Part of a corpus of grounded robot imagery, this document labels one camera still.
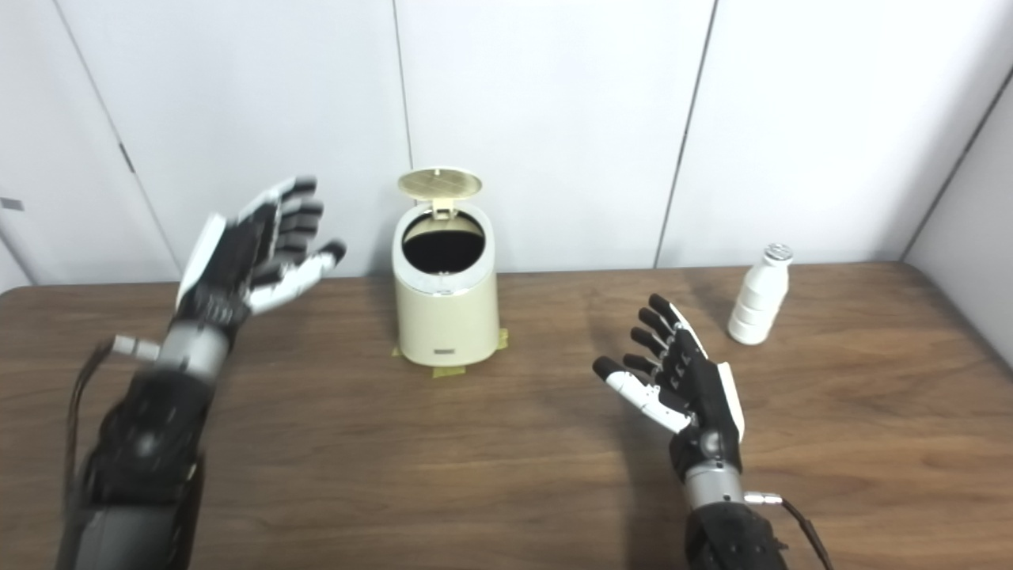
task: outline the white wall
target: white wall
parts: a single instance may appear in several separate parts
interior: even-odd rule
[[[4,242],[0,241],[0,296],[4,292],[21,288],[23,284],[28,284],[28,277],[21,270],[21,265],[14,260],[14,256],[10,254],[10,250],[7,249]]]
[[[906,260],[1013,364],[1013,89],[1007,88]]]
[[[389,264],[411,206],[390,2],[60,3],[178,262],[208,212],[313,173],[337,272]]]
[[[897,259],[1013,65],[1013,3],[718,3],[659,264]]]
[[[415,165],[483,179],[500,268],[653,264],[711,7],[397,0]]]
[[[0,2],[0,209],[40,282],[158,280],[178,270],[51,2]]]
[[[721,2],[666,219],[712,0],[59,2],[115,131],[55,5],[0,4],[0,227],[44,282],[174,278],[300,172],[337,273],[383,269],[412,154],[482,176],[503,270],[663,229],[661,265],[898,258],[1013,64],[1004,0]]]

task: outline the white bottle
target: white bottle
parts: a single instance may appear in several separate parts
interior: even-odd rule
[[[788,294],[788,264],[791,247],[771,243],[763,259],[750,268],[728,320],[728,334],[744,345],[758,345],[767,340],[781,302]]]

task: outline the trash can opening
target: trash can opening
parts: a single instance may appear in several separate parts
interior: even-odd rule
[[[449,220],[434,219],[426,213],[408,226],[401,247],[404,258],[422,272],[460,272],[482,256],[485,234],[462,212]]]

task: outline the connector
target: connector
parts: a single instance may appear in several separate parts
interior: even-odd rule
[[[751,505],[779,505],[784,502],[777,493],[760,493],[758,491],[747,491],[744,495],[746,502]]]
[[[162,347],[158,343],[135,339],[134,337],[116,335],[112,341],[112,352],[146,362],[154,362],[161,350]]]

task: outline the panel seam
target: panel seam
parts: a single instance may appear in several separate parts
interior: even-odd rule
[[[697,68],[696,81],[693,83],[693,95],[690,97],[690,108],[686,112],[686,126],[683,128],[683,140],[679,144],[679,154],[676,157],[676,170],[672,174],[672,187],[669,190],[669,201],[665,206],[665,217],[661,219],[661,232],[657,236],[657,249],[654,251],[653,268],[657,268],[657,263],[661,258],[661,247],[665,245],[665,233],[669,228],[669,217],[672,215],[672,202],[676,195],[676,184],[679,182],[679,171],[683,165],[683,156],[686,153],[686,141],[690,136],[690,125],[693,123],[693,109],[696,107],[697,94],[700,92],[700,80],[703,77],[703,68],[707,63],[707,49],[710,47],[710,34],[714,29],[714,20],[717,17],[717,4],[719,0],[714,0],[714,6],[710,10],[710,21],[707,22],[707,35],[704,36],[703,50],[700,52],[700,67]]]
[[[7,252],[10,253],[10,256],[14,259],[14,262],[17,263],[19,267],[21,267],[21,272],[24,274],[24,277],[28,279],[28,283],[38,284],[40,283],[38,277],[32,272],[32,269],[28,266],[28,263],[25,262],[24,256],[21,255],[21,252],[18,251],[17,248],[14,247],[14,244],[11,243],[10,239],[7,238],[7,234],[5,234],[3,231],[3,225],[0,225],[0,245],[7,247]]]
[[[64,14],[63,7],[60,5],[59,0],[53,0],[53,5],[57,10],[57,14],[60,16],[60,21],[64,26],[64,30],[67,32],[67,36],[70,37],[70,43],[74,47],[77,59],[81,62],[84,74],[88,78],[88,83],[91,85],[91,91],[95,94],[95,98],[98,99],[98,106],[101,107],[102,113],[105,115],[105,121],[108,124],[109,130],[112,131],[112,136],[116,139],[116,144],[120,145],[121,151],[126,155],[127,152],[123,137],[120,136],[120,131],[116,129],[115,123],[112,121],[112,113],[109,112],[109,107],[105,104],[105,99],[102,98],[101,91],[98,90],[98,84],[95,83],[95,77],[92,75],[91,69],[88,67],[88,63],[84,60],[84,53],[81,51],[81,47],[77,43],[77,37],[74,36],[74,32],[70,27],[70,22],[67,20],[67,15]],[[182,265],[179,263],[179,260],[176,259],[175,251],[172,250],[172,245],[169,242],[169,236],[165,231],[165,227],[162,226],[162,221],[155,214],[155,207],[151,202],[148,190],[144,187],[144,182],[141,181],[141,176],[138,175],[137,170],[133,168],[133,164],[131,164],[131,174],[134,176],[134,181],[137,183],[137,187],[141,191],[141,197],[144,199],[144,205],[148,209],[148,215],[151,216],[152,221],[155,223],[155,229],[158,231],[159,237],[162,238],[162,244],[169,253],[169,258],[172,259],[172,264],[176,268],[176,273],[182,276]]]
[[[949,174],[946,175],[946,179],[943,180],[943,183],[936,192],[935,197],[932,198],[932,202],[929,203],[929,208],[926,210],[925,216],[922,217],[922,221],[920,221],[918,223],[918,227],[915,228],[915,232],[908,241],[908,245],[904,248],[904,252],[901,253],[901,261],[908,261],[908,256],[911,254],[911,250],[915,247],[915,242],[918,241],[918,237],[922,234],[925,226],[928,225],[929,218],[931,218],[932,214],[936,211],[943,194],[946,193],[947,189],[949,189],[950,183],[952,183],[953,178],[956,177],[957,170],[959,170],[960,166],[963,165],[964,159],[967,158],[967,154],[970,153],[970,149],[975,146],[975,142],[978,141],[978,136],[982,134],[985,124],[989,121],[989,117],[992,116],[992,111],[995,110],[996,105],[999,104],[999,99],[1002,98],[1006,88],[1009,87],[1011,78],[1013,78],[1013,67],[1010,67],[1009,71],[1006,72],[1006,77],[1003,78],[1002,85],[999,86],[999,91],[997,91],[996,95],[992,97],[992,101],[989,103],[988,108],[986,108],[985,113],[982,114],[982,119],[979,120],[978,126],[975,127],[975,131],[970,134],[970,138],[967,139],[967,144],[965,144],[963,150],[960,151],[960,156],[958,156],[956,161],[953,163],[953,167],[950,169]]]
[[[397,19],[397,0],[390,0],[394,10],[394,42],[397,44],[397,73],[401,80],[401,108],[404,112],[404,138],[408,143],[408,169],[415,169],[415,159],[411,151],[411,128],[408,120],[408,90],[404,85],[404,59],[401,57],[401,24]]]

